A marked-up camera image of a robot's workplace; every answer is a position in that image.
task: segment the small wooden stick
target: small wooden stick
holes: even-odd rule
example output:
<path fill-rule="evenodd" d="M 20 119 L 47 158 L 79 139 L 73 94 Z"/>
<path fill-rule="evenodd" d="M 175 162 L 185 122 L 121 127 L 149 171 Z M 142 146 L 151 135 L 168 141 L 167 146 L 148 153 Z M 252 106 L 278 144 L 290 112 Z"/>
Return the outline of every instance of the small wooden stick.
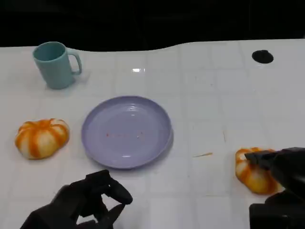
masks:
<path fill-rule="evenodd" d="M 196 156 L 193 156 L 193 157 L 209 156 L 209 155 L 212 155 L 212 154 L 213 154 L 213 153 L 206 153 L 206 154 L 196 155 Z"/>

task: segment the purple plate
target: purple plate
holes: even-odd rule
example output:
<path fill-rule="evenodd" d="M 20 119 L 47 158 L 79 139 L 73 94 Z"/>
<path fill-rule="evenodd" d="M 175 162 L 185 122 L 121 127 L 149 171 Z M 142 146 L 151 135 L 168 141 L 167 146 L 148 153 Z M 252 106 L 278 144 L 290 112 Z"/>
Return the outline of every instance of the purple plate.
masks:
<path fill-rule="evenodd" d="M 171 120 L 157 103 L 137 96 L 107 100 L 87 116 L 81 140 L 89 157 L 112 168 L 145 165 L 169 150 Z"/>

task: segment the white table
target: white table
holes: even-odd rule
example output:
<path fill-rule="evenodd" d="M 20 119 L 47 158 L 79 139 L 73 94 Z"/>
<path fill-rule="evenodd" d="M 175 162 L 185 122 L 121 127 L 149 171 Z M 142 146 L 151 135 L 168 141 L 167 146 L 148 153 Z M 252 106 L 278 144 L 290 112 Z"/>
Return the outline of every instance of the white table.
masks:
<path fill-rule="evenodd" d="M 262 49 L 273 54 L 271 64 L 252 60 L 252 52 Z M 62 185 L 103 169 L 85 155 L 80 130 L 88 112 L 114 96 L 140 95 L 158 102 L 169 113 L 175 134 L 164 160 L 134 171 L 111 170 L 134 196 L 115 229 L 249 228 L 249 205 L 265 197 L 237 181 L 235 151 L 242 146 L 305 146 L 304 40 L 79 51 L 85 72 L 60 91 L 46 88 L 32 50 L 0 48 L 2 229 L 19 228 Z M 24 159 L 14 145 L 18 127 L 53 117 L 69 124 L 68 144 L 49 159 Z M 213 155 L 193 157 L 208 152 Z"/>

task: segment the orange pumpkin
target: orange pumpkin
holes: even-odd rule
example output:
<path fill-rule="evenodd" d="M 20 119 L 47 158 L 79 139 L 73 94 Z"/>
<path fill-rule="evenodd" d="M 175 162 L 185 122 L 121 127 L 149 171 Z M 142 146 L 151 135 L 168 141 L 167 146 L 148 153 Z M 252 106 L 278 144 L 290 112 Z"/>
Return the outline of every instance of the orange pumpkin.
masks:
<path fill-rule="evenodd" d="M 69 139 L 69 127 L 61 119 L 25 122 L 18 130 L 15 145 L 28 159 L 53 155 Z"/>
<path fill-rule="evenodd" d="M 252 192 L 256 194 L 275 193 L 280 185 L 273 179 L 270 172 L 252 165 L 244 156 L 251 152 L 262 151 L 262 149 L 253 147 L 250 149 L 242 148 L 235 154 L 235 173 L 237 178 L 244 183 Z"/>

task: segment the teal mug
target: teal mug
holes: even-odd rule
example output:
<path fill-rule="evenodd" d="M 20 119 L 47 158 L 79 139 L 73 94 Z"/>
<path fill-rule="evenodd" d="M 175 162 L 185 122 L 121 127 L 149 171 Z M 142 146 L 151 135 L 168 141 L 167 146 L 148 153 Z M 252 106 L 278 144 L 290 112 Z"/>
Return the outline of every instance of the teal mug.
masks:
<path fill-rule="evenodd" d="M 75 56 L 79 70 L 71 68 L 68 55 Z M 74 51 L 68 51 L 66 46 L 59 42 L 46 42 L 33 51 L 34 61 L 39 68 L 47 86 L 52 89 L 68 87 L 75 81 L 75 76 L 82 72 L 81 59 Z"/>

